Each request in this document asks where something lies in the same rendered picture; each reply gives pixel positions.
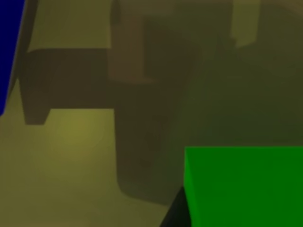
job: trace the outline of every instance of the green box top face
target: green box top face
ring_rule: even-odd
[[[303,227],[303,147],[186,148],[192,227]]]

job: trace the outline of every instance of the blue object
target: blue object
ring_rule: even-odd
[[[0,116],[4,113],[26,0],[0,0]]]

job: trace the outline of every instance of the cube's dark side face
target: cube's dark side face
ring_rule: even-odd
[[[0,1],[0,115],[9,90],[24,4],[25,0]]]
[[[188,148],[194,227],[303,226],[303,148]]]

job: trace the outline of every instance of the blue panel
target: blue panel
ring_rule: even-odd
[[[25,0],[0,0],[0,115],[8,95],[24,3]]]

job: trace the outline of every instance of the green block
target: green block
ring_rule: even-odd
[[[192,227],[302,227],[303,147],[187,148]]]

